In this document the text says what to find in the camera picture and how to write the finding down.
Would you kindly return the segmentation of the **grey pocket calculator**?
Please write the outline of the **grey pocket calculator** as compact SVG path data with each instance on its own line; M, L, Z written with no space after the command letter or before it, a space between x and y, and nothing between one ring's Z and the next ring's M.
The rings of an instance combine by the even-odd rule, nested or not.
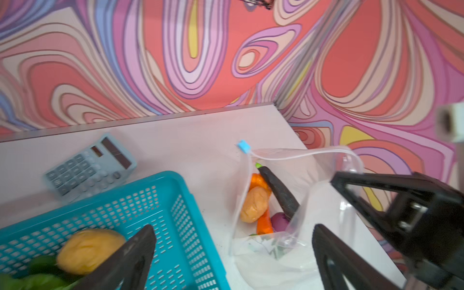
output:
M109 133L43 174L63 204L71 204L122 186L137 168L132 154Z

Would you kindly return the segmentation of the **purple red onion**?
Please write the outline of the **purple red onion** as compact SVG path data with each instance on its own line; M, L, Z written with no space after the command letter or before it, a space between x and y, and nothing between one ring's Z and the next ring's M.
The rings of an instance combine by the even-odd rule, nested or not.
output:
M290 221L287 219L284 212L276 213L271 217L271 225L274 232L284 232Z

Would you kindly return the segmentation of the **orange carrot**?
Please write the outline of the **orange carrot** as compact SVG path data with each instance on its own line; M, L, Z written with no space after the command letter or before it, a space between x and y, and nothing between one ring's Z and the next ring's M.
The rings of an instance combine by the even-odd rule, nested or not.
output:
M274 233L273 225L271 222L271 217L269 215L269 209L267 209L264 214L257 220L256 234L272 234Z

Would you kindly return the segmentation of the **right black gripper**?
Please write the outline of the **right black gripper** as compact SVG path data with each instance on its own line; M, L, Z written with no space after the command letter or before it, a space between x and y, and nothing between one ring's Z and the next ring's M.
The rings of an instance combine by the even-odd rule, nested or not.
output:
M464 287L464 195L424 174L337 172L332 187L398 252L415 278L437 290ZM354 189L395 192L379 211Z

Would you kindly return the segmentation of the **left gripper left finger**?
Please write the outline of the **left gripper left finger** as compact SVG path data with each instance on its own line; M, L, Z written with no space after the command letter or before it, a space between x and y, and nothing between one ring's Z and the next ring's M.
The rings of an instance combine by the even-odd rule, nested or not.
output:
M151 225L145 225L109 259L82 278L75 290L145 289L157 238Z

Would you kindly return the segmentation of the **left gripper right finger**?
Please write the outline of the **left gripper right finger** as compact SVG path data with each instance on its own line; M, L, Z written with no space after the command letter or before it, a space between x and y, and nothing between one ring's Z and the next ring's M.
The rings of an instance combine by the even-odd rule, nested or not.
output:
M326 290L347 290L348 282L356 290L398 289L323 224L314 227L312 247Z

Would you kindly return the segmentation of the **dark purple eggplant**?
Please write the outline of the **dark purple eggplant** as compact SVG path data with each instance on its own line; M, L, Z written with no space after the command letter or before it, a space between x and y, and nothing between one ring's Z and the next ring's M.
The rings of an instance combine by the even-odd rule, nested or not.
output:
M296 197L267 166L256 163L256 168L274 193L274 196L282 208L287 220L292 220L300 207L300 203Z

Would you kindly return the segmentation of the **teal plastic basket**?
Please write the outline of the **teal plastic basket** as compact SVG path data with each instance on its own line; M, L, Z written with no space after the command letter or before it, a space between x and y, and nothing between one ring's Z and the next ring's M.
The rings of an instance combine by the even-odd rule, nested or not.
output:
M157 238L146 288L227 290L226 271L194 196L166 171L66 205L1 230L1 273L28 274L38 256L54 256L75 233L107 228L130 239L145 225Z

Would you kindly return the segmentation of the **wrinkled brown bread roll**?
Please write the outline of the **wrinkled brown bread roll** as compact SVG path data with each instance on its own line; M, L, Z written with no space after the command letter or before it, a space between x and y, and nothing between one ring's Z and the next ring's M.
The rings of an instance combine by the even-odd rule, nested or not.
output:
M248 192L240 211L241 221L246 223L257 221L268 210L268 203L268 192L263 187L254 187Z

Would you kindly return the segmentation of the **small orange pumpkin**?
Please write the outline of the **small orange pumpkin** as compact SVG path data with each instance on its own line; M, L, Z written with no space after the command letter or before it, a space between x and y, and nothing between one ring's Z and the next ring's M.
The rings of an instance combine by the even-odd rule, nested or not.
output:
M261 174L252 174L251 176L250 187L248 191L254 189L255 187L262 187L267 192L268 196L271 196L272 194L271 188L266 183Z

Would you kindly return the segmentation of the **clear zip top bag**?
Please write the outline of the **clear zip top bag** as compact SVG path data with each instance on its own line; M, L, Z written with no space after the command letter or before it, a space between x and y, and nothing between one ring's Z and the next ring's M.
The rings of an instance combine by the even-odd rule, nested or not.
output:
M240 165L234 180L236 208L229 254L242 278L254 290L291 290L315 281L318 267L312 247L315 225L323 224L345 243L355 237L356 211L331 186L341 172L359 174L361 158L345 146L321 149L252 149L238 143ZM267 166L300 203L284 232L257 235L257 221L242 222L240 211L248 194L256 163ZM283 212L274 193L269 215Z

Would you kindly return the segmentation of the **green lettuce leaf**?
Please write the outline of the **green lettuce leaf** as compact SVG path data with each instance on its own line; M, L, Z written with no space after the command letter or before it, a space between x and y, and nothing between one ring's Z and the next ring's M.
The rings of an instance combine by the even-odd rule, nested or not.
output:
M1 274L2 290L72 290L83 278L61 270L55 256L37 256L28 265L29 274L14 278Z

